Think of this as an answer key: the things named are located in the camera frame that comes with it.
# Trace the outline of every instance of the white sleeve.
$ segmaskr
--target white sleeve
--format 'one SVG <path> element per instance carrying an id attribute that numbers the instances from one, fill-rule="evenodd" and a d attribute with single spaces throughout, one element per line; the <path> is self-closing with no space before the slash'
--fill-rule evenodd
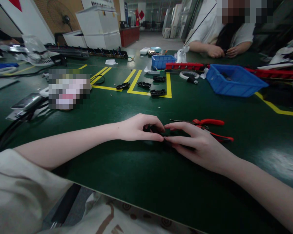
<path id="1" fill-rule="evenodd" d="M 243 26 L 237 31 L 233 47 L 241 44 L 242 42 L 253 42 L 254 28 L 255 24 L 243 24 Z"/>
<path id="2" fill-rule="evenodd" d="M 35 233 L 72 182 L 27 161 L 0 153 L 0 233 Z"/>
<path id="3" fill-rule="evenodd" d="M 193 41 L 199 41 L 201 42 L 203 40 L 203 38 L 207 35 L 208 32 L 208 22 L 203 22 L 200 27 L 197 29 L 197 31 L 195 31 L 195 33 L 193 33 L 192 37 L 190 38 L 189 42 L 185 45 L 188 46 L 190 44 L 190 42 Z"/>

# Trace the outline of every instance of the blue crate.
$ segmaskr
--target blue crate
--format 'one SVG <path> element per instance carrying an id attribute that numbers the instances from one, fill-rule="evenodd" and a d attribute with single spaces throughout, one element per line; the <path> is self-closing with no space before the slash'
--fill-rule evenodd
<path id="1" fill-rule="evenodd" d="M 225 72 L 231 80 L 221 75 Z M 249 97 L 268 84 L 240 66 L 211 64 L 206 75 L 214 92 L 222 95 Z"/>
<path id="2" fill-rule="evenodd" d="M 153 55 L 152 56 L 152 67 L 158 70 L 164 70 L 166 68 L 167 63 L 176 62 L 176 58 L 172 55 Z"/>

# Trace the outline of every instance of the red pliers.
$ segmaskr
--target red pliers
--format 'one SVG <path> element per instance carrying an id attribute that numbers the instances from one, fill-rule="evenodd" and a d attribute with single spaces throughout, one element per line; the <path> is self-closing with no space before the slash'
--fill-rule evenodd
<path id="1" fill-rule="evenodd" d="M 208 126 L 206 126 L 205 124 L 214 124 L 214 125 L 224 125 L 225 122 L 222 120 L 214 120 L 214 119 L 204 119 L 204 120 L 198 120 L 198 119 L 194 119 L 192 122 L 190 121 L 182 121 L 182 120 L 170 120 L 173 122 L 187 122 L 193 125 L 196 125 L 197 127 L 207 131 L 209 134 L 211 134 L 217 141 L 219 142 L 233 142 L 234 138 L 229 137 L 229 136 L 220 136 L 217 135 L 215 133 L 212 133 L 210 131 L 208 131 Z"/>

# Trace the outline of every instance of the wall fan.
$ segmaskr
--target wall fan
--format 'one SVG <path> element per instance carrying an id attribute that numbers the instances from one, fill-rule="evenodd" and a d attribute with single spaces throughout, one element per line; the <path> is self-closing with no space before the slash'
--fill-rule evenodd
<path id="1" fill-rule="evenodd" d="M 78 30 L 78 22 L 70 10 L 58 0 L 48 0 L 47 3 L 48 13 L 52 21 L 65 32 L 68 25 L 71 31 Z"/>

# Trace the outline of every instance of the black cable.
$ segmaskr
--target black cable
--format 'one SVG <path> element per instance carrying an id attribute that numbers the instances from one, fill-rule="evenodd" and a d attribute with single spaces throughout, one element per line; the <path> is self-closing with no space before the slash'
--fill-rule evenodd
<path id="1" fill-rule="evenodd" d="M 215 5 L 213 6 L 213 8 L 209 11 L 209 13 L 211 13 L 211 11 L 214 9 L 214 7 L 216 6 L 217 3 L 215 3 Z M 200 23 L 200 25 L 196 28 L 196 30 L 201 26 L 201 24 L 204 22 L 204 20 L 206 19 L 206 17 L 209 15 L 209 13 L 205 16 L 205 18 L 202 20 L 202 22 Z M 196 30 L 192 33 L 192 35 L 189 37 L 189 39 L 185 42 L 184 45 L 186 45 L 188 43 L 188 41 L 190 40 L 190 38 L 193 36 L 193 34 L 196 32 Z"/>
<path id="2" fill-rule="evenodd" d="M 19 75 L 7 75 L 7 76 L 0 76 L 0 78 L 9 78 L 9 77 L 26 77 L 26 76 L 33 76 L 39 74 L 41 71 L 44 71 L 46 69 L 50 69 L 51 67 L 57 66 L 57 64 L 53 64 L 49 67 L 42 68 L 38 71 L 32 72 L 32 73 L 27 73 L 27 74 L 19 74 Z"/>
<path id="3" fill-rule="evenodd" d="M 103 83 L 104 83 L 104 81 L 105 81 L 105 77 L 104 77 L 103 75 L 97 75 L 97 76 L 94 76 L 93 79 L 95 79 L 95 78 L 98 77 L 98 76 L 102 76 L 102 77 L 103 77 L 103 81 L 101 81 L 101 82 L 96 82 L 96 83 L 94 83 L 93 85 L 100 85 L 100 84 L 103 84 Z"/>
<path id="4" fill-rule="evenodd" d="M 31 120 L 33 114 L 36 110 L 41 109 L 42 107 L 47 106 L 48 104 L 43 104 L 45 101 L 48 100 L 48 97 L 45 97 L 39 100 L 36 104 L 34 104 L 31 108 L 29 108 L 25 114 L 20 116 L 18 119 L 14 120 L 1 134 L 0 134 L 0 152 L 1 147 L 4 142 L 12 135 L 12 133 L 24 122 L 24 119 L 28 121 Z"/>

